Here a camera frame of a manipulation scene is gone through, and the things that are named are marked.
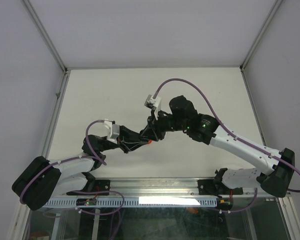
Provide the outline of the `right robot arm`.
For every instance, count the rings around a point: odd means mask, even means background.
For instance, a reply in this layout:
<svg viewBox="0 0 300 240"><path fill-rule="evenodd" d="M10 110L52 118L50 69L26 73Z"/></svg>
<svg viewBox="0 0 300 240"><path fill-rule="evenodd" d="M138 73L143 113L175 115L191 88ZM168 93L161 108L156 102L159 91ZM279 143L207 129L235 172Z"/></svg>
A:
<svg viewBox="0 0 300 240"><path fill-rule="evenodd" d="M235 188L261 188L266 193L286 196L295 166L295 153L289 149L268 148L227 132L217 119L198 113L183 95L169 102L171 113L161 110L161 99L149 95L144 105L151 110L140 135L152 141L163 140L167 132L182 131L192 140L223 149L253 165L250 169L221 168L213 187L220 194Z"/></svg>

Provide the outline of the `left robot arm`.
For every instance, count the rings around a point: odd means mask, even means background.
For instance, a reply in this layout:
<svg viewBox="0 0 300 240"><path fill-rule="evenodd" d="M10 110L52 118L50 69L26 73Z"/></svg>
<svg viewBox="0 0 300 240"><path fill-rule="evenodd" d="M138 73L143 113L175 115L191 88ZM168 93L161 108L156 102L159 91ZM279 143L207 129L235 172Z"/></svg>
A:
<svg viewBox="0 0 300 240"><path fill-rule="evenodd" d="M82 152L76 156L55 162L37 156L12 184L12 191L32 211L62 194L92 193L96 183L91 172L105 164L104 151L121 149L127 154L152 142L145 131L135 132L116 124L112 129L114 132L107 136L86 135Z"/></svg>

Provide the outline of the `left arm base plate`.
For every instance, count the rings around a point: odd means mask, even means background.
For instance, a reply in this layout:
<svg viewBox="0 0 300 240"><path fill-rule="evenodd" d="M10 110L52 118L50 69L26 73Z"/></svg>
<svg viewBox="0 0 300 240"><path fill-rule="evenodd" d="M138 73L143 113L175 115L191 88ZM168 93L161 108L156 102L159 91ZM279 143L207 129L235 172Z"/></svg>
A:
<svg viewBox="0 0 300 240"><path fill-rule="evenodd" d="M104 192L108 191L111 188L111 181L109 179L96 179L94 181L88 181L87 185L82 189L79 190L77 193L74 191L67 192L67 196L88 196L92 195L94 192Z"/></svg>

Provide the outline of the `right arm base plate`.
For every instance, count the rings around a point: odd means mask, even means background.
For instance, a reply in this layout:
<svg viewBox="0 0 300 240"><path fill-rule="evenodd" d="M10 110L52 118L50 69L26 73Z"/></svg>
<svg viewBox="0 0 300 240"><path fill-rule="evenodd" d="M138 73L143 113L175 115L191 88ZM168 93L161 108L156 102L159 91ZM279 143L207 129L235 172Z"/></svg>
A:
<svg viewBox="0 0 300 240"><path fill-rule="evenodd" d="M214 183L213 179L199 179L197 180L197 188L199 195L213 195L221 197L223 195L243 195L242 187L228 188L221 182Z"/></svg>

